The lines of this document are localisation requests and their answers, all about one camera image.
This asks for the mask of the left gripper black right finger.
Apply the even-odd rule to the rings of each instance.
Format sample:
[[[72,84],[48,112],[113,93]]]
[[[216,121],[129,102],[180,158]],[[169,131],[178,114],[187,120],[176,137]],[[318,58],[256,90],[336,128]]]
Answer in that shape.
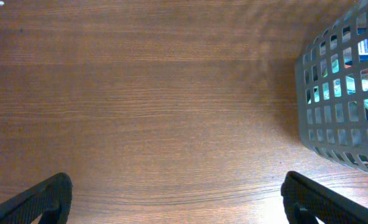
[[[368,208],[290,171],[281,186],[289,223],[368,223]]]

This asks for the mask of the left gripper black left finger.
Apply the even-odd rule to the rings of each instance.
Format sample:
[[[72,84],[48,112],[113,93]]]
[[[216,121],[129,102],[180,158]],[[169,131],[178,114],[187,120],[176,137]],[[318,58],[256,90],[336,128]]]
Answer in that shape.
[[[0,204],[0,224],[39,223],[66,224],[72,201],[72,182],[57,173]]]

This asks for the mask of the mint green wipes pack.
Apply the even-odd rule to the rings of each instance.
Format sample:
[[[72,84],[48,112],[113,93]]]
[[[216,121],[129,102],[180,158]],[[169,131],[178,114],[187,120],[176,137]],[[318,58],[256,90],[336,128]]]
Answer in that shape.
[[[316,118],[309,123],[319,123],[320,109],[324,108],[325,121],[332,117],[342,123],[345,118],[359,122],[361,116],[368,121],[368,54],[358,56],[360,69],[353,64],[350,52],[343,53],[339,60],[337,54],[326,58],[319,64],[308,64],[300,71],[304,84],[304,102],[307,107],[316,106]]]

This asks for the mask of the dark blue tissue pack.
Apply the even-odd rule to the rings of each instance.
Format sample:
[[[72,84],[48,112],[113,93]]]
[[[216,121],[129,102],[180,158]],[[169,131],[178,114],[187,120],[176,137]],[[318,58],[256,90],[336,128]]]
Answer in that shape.
[[[348,41],[351,38],[351,30],[350,27],[345,27],[343,29],[343,42]],[[368,40],[364,39],[360,41],[357,45],[358,56],[360,62],[365,62],[368,60]],[[344,67],[349,68],[352,66],[352,53],[351,49],[347,48],[343,50],[344,56]]]

